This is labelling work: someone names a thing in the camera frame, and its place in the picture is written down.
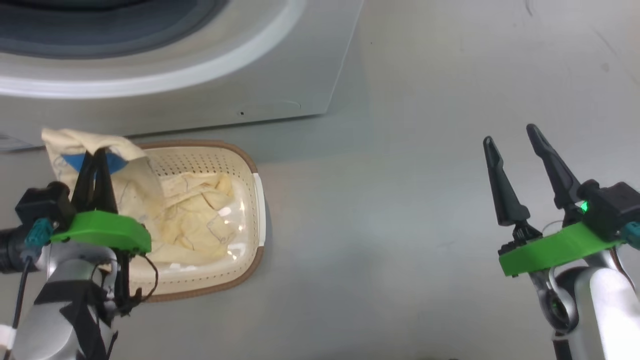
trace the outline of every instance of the washing machine door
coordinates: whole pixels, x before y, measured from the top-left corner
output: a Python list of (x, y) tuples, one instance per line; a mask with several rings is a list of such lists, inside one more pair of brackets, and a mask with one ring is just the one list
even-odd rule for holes
[(305, 0), (0, 0), (0, 95), (100, 99), (220, 78), (293, 28)]

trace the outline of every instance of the washing machine door opening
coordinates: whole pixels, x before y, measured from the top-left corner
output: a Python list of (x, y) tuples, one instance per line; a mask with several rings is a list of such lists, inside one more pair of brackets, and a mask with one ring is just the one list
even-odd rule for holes
[(0, 53), (100, 59), (172, 44), (229, 0), (0, 0)]

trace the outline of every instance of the robotic arm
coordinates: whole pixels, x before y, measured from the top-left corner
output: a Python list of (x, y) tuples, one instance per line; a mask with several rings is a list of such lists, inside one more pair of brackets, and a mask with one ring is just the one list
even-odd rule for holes
[[(498, 224), (515, 226), (513, 241), (498, 251), (502, 270), (506, 276), (529, 274), (554, 330), (558, 360), (637, 359), (640, 301), (617, 249), (624, 243), (640, 248), (640, 193), (626, 183), (580, 184), (538, 127), (529, 124), (527, 133), (544, 162), (556, 207), (564, 210), (563, 229), (544, 237), (527, 223), (529, 210), (518, 201), (487, 136), (484, 154)], [(578, 259), (587, 266), (556, 274), (557, 266)]]
[[(29, 189), (16, 207), (22, 225), (0, 232), (0, 270), (23, 274), (5, 360), (106, 360), (118, 334), (113, 319), (155, 290), (129, 293), (129, 262), (146, 257), (151, 240), (141, 224), (118, 215), (105, 149), (85, 154), (71, 201), (68, 195), (59, 182)], [(17, 327), (26, 274), (37, 270), (48, 280)]]

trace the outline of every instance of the blue patch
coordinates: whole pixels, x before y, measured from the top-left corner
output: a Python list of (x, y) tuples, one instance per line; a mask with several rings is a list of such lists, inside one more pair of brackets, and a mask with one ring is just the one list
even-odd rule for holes
[[(75, 155), (63, 155), (62, 158), (71, 165), (77, 172), (80, 172), (82, 168), (82, 162), (84, 161), (84, 154), (75, 154)], [(122, 168), (127, 166), (128, 162), (116, 154), (107, 153), (107, 166), (109, 167), (109, 174), (113, 174), (115, 172), (120, 171)]]

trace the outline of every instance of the yellow fabric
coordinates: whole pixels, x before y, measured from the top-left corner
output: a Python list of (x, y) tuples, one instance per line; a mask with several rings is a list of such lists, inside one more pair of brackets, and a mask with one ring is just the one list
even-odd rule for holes
[(147, 155), (119, 136), (44, 129), (42, 140), (59, 181), (70, 189), (77, 171), (62, 154), (93, 154), (108, 147), (129, 163), (111, 175), (118, 212), (145, 225), (155, 262), (202, 265), (223, 256), (236, 235), (218, 210), (233, 201), (228, 174), (192, 174), (158, 178)]

